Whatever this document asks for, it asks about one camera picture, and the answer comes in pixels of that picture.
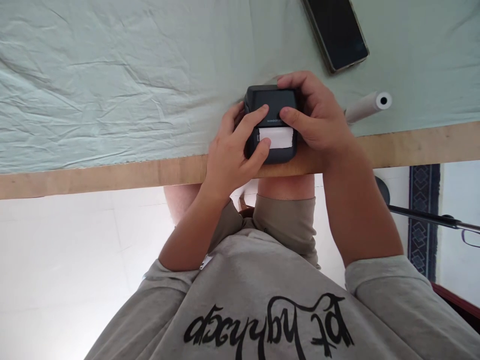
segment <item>leg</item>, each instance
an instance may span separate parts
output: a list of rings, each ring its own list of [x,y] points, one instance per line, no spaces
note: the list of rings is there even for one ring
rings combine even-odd
[[[168,205],[175,226],[177,226],[190,205],[194,202],[201,185],[202,184],[173,185],[163,188],[165,191],[166,204]],[[227,236],[238,233],[242,229],[242,225],[243,219],[235,209],[234,203],[230,200],[221,212],[220,220],[211,238],[208,253],[213,251]]]
[[[175,226],[178,225],[184,214],[194,202],[202,184],[165,186],[166,204],[170,210],[171,219]]]
[[[260,179],[253,214],[257,229],[318,266],[314,224],[313,175]]]

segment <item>sweatshirt sleeve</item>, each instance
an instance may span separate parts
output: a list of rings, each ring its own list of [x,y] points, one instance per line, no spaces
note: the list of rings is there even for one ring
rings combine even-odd
[[[359,260],[345,271],[348,291],[422,359],[479,359],[480,336],[401,256]]]
[[[85,359],[149,359],[199,272],[172,272],[155,260]]]

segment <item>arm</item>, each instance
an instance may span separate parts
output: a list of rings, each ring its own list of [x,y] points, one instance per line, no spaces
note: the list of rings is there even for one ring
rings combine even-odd
[[[348,291],[422,359],[479,359],[480,336],[405,256],[353,262]]]
[[[269,154],[270,139],[264,139],[250,159],[245,158],[245,143],[254,126],[267,115],[268,106],[246,115],[234,130],[243,106],[243,102],[236,104],[223,116],[208,150],[205,181],[161,250],[158,259],[171,271],[200,268],[230,194],[253,178]]]
[[[325,164],[328,220],[345,267],[360,259],[403,254],[372,166],[350,132],[332,92],[308,71],[280,77],[278,87],[299,88],[305,97],[305,113],[286,107],[280,117],[318,150]]]
[[[261,108],[242,116],[243,103],[222,118],[208,150],[206,178],[200,191],[165,243],[138,290],[113,317],[86,359],[150,358],[199,273],[223,207],[236,188],[246,184],[269,154],[270,139],[261,141],[250,159],[247,138],[268,112]]]

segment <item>gray sweatshirt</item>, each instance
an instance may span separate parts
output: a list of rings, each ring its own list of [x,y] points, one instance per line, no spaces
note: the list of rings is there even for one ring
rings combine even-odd
[[[86,359],[480,359],[480,336],[404,256],[356,261],[345,291],[243,229],[202,270],[156,260]]]

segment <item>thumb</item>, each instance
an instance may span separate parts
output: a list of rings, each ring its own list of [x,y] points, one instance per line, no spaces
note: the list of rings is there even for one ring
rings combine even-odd
[[[254,176],[260,170],[265,160],[267,160],[271,143],[272,141],[268,137],[260,141],[256,146],[255,151],[250,156],[250,159],[248,159],[244,165],[246,171],[252,176]]]
[[[280,110],[280,119],[284,123],[290,125],[300,134],[308,134],[314,128],[315,120],[303,112],[294,109],[293,107],[284,107]]]

